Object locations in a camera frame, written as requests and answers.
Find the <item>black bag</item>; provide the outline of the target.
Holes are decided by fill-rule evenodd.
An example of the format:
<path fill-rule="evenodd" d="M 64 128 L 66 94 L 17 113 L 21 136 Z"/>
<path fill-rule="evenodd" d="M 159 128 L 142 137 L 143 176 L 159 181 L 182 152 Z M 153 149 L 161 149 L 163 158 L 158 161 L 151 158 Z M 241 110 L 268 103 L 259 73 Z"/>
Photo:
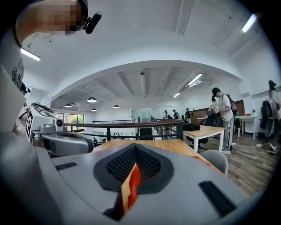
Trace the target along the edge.
<path fill-rule="evenodd" d="M 184 131 L 199 131 L 200 125 L 192 124 L 192 123 L 184 123 L 183 124 L 183 130 Z"/>

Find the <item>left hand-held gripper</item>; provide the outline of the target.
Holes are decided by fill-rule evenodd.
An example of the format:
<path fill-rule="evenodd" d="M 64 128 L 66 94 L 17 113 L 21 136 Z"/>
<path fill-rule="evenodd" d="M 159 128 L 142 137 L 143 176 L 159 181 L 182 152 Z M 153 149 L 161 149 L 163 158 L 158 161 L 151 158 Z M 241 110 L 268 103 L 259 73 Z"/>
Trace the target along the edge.
<path fill-rule="evenodd" d="M 53 111 L 40 104 L 32 103 L 25 126 L 26 136 L 32 141 L 34 135 L 41 135 L 46 150 L 53 156 L 70 156 L 93 151 L 91 139 L 76 132 L 63 131 L 63 121 Z"/>

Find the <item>black office chair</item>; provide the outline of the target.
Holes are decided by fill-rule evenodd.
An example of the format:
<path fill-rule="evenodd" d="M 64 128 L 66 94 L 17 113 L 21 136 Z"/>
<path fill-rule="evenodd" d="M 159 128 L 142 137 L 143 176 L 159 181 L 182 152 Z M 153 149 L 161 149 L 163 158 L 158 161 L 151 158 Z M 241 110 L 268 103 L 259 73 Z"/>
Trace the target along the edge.
<path fill-rule="evenodd" d="M 274 119 L 271 102 L 265 100 L 262 102 L 260 128 L 264 130 L 265 137 L 269 138 L 274 131 Z"/>

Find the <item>person's grey t-shirt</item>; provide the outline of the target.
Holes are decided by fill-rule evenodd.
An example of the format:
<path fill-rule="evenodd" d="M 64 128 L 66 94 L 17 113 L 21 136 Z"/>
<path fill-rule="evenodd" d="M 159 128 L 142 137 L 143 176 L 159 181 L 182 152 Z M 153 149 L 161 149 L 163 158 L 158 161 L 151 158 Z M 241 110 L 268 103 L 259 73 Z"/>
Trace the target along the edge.
<path fill-rule="evenodd" d="M 12 26 L 0 39 L 0 131 L 12 131 L 25 137 L 28 111 L 24 107 L 25 85 L 22 82 L 24 66 L 21 49 L 15 26 Z"/>

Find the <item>black metal railing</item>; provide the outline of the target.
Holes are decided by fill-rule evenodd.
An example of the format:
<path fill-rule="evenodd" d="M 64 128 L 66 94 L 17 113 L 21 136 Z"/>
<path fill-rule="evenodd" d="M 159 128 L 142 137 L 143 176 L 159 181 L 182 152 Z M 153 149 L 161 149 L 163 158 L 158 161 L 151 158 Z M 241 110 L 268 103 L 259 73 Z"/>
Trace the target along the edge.
<path fill-rule="evenodd" d="M 101 124 L 93 124 L 93 123 L 64 123 L 64 126 L 70 127 L 71 131 L 73 131 L 73 127 L 84 127 L 84 128 L 105 128 L 107 135 L 96 135 L 99 137 L 107 137 L 108 141 L 111 140 L 112 137 L 117 137 L 111 135 L 111 128 L 144 128 L 144 127 L 164 127 L 168 125 L 176 125 L 177 131 L 175 134 L 161 134 L 161 135 L 146 135 L 146 138 L 162 138 L 162 137 L 173 137 L 176 136 L 176 139 L 183 140 L 183 122 L 182 120 L 163 120 L 158 122 L 146 122 L 146 123 L 101 123 Z"/>

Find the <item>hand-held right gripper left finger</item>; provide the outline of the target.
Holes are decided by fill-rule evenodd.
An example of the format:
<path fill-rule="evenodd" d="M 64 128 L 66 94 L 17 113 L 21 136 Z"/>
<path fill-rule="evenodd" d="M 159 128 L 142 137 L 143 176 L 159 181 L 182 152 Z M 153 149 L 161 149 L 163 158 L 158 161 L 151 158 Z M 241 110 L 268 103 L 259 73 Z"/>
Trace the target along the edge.
<path fill-rule="evenodd" d="M 47 151 L 37 148 L 37 207 L 53 225 L 137 225 L 136 208 L 124 213 L 122 181 L 117 190 L 102 188 L 94 170 L 103 178 L 107 169 L 98 161 L 114 153 L 133 150 L 135 144 L 80 155 L 50 158 Z"/>

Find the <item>grey chair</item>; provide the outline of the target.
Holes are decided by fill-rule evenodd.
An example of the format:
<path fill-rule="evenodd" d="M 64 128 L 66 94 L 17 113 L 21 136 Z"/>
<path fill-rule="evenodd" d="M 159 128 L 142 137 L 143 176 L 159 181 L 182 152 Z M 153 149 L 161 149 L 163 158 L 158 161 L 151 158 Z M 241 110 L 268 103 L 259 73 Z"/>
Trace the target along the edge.
<path fill-rule="evenodd" d="M 216 167 L 225 176 L 228 174 L 228 160 L 227 157 L 217 150 L 207 150 L 201 154 L 207 161 L 209 161 L 214 167 Z"/>

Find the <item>beige storage bag red lining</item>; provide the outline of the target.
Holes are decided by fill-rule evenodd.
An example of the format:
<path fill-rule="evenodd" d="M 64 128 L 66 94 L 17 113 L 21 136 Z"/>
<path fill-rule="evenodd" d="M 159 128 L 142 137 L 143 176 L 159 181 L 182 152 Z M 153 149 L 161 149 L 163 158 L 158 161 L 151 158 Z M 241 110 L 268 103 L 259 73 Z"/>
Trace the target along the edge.
<path fill-rule="evenodd" d="M 161 195 L 166 200 L 179 198 L 185 186 L 191 187 L 199 177 L 198 169 L 212 167 L 211 163 L 198 156 L 185 156 L 177 153 L 166 155 L 139 155 L 129 160 L 126 165 L 128 181 L 128 207 L 137 200 L 138 194 Z"/>

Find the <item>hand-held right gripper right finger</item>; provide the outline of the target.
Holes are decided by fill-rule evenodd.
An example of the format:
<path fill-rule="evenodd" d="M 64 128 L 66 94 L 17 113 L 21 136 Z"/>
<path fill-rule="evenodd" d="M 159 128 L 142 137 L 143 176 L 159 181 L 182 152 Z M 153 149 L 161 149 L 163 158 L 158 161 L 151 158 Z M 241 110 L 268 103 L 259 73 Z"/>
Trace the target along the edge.
<path fill-rule="evenodd" d="M 121 225 L 229 225 L 248 195 L 206 163 L 149 146 L 173 163 L 173 177 L 157 193 L 139 194 Z"/>

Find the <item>wooden table white legs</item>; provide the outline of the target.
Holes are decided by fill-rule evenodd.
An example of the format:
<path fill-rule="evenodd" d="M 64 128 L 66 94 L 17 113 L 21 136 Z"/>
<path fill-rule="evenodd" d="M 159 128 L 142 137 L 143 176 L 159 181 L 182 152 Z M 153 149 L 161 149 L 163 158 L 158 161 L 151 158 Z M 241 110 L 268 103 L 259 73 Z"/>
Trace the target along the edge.
<path fill-rule="evenodd" d="M 200 130 L 183 131 L 183 134 L 194 140 L 193 150 L 195 152 L 198 152 L 198 142 L 200 139 L 209 138 L 209 137 L 215 136 L 217 134 L 220 134 L 220 143 L 219 143 L 218 151 L 222 152 L 223 140 L 224 140 L 224 130 L 225 130 L 224 127 L 211 127 L 211 126 L 201 125 Z"/>

